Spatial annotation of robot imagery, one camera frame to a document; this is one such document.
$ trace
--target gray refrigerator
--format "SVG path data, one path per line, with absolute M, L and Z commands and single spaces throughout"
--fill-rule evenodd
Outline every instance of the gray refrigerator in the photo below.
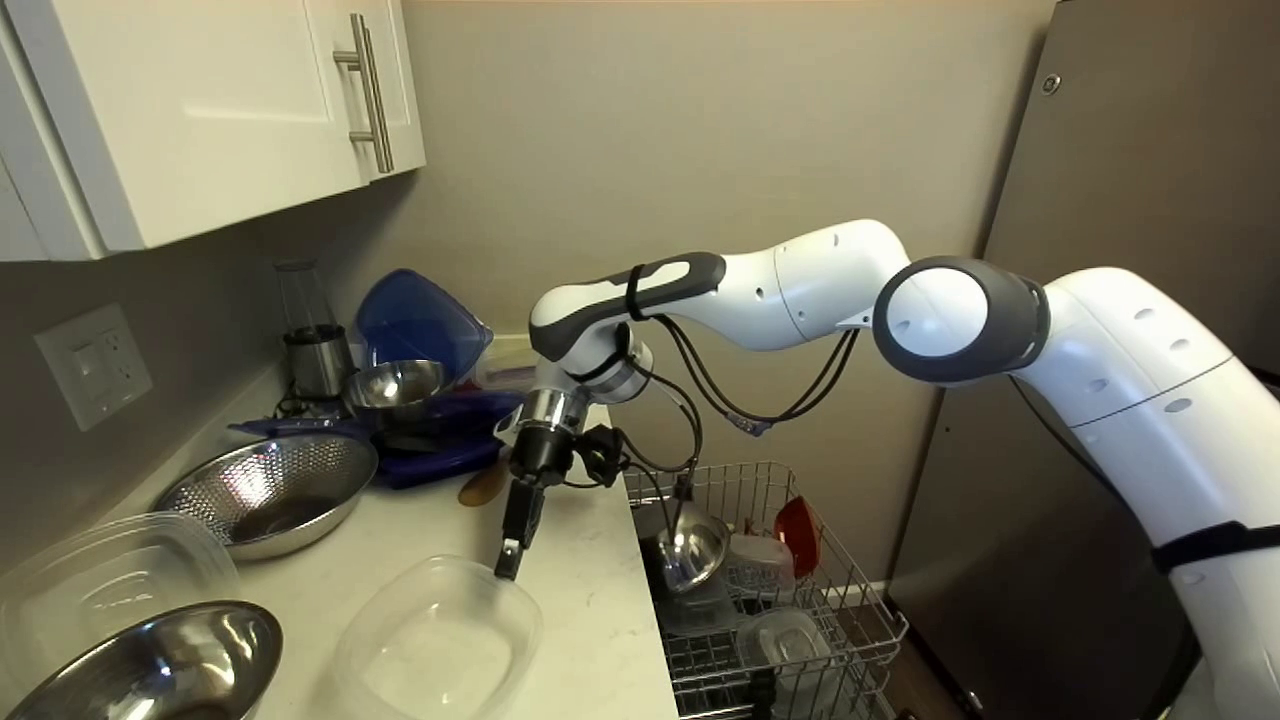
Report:
M 1065 0 L 986 255 L 1135 269 L 1272 377 L 1275 36 L 1275 0 Z M 1006 382 L 946 394 L 888 598 L 966 716 L 1142 720 L 1194 649 L 1127 508 Z

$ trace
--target kitchen counter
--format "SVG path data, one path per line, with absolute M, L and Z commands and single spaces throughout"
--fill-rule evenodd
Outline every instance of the kitchen counter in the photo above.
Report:
M 271 407 L 255 403 L 261 396 L 271 396 L 271 388 L 247 394 L 241 407 Z M 185 450 L 157 477 L 173 482 L 205 451 Z M 433 556 L 498 560 L 503 496 L 465 508 L 455 493 L 461 482 L 410 493 L 371 490 L 330 540 L 241 569 L 241 598 L 271 609 L 283 626 L 283 664 L 255 720 L 348 716 L 337 710 L 330 664 L 360 605 Z M 503 716 L 675 716 L 623 482 L 617 490 L 553 490 L 519 583 L 540 605 L 540 644 Z

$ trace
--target electrical outlet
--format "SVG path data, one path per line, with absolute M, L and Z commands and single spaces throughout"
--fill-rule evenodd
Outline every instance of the electrical outlet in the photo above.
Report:
M 35 344 L 80 432 L 152 394 L 122 306 L 56 323 Z

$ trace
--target stainless steel bowl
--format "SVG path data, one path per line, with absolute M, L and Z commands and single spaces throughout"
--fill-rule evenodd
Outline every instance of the stainless steel bowl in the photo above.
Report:
M 348 382 L 348 403 L 360 413 L 412 413 L 447 383 L 436 361 L 387 361 Z
M 315 432 L 241 443 L 205 461 L 157 502 L 230 540 L 233 560 L 271 560 L 337 532 L 376 477 L 363 437 Z
M 673 593 L 691 593 L 725 566 L 729 525 L 686 504 L 675 525 L 656 540 L 656 547 L 666 552 L 666 575 Z
M 279 622 L 255 605 L 189 605 L 130 626 L 53 672 L 14 720 L 61 716 L 247 716 L 283 651 Z

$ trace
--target wire dish rack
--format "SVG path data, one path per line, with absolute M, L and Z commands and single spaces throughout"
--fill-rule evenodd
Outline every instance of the wire dish rack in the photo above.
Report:
M 706 470 L 691 482 L 691 504 L 731 529 L 731 552 L 709 583 L 656 598 L 689 720 L 893 720 L 886 683 L 909 622 L 823 536 L 820 515 L 820 566 L 796 579 L 777 543 L 777 511 L 794 496 L 796 477 L 781 464 Z

